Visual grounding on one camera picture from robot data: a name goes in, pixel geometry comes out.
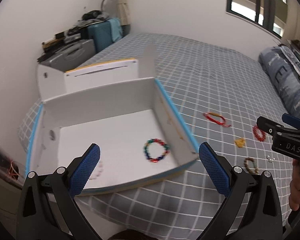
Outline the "right hand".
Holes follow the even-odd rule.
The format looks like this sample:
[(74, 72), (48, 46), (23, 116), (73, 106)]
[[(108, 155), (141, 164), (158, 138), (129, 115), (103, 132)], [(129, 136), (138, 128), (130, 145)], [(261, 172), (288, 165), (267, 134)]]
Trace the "right hand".
[(290, 182), (289, 206), (293, 211), (300, 207), (300, 164), (293, 160), (292, 180)]

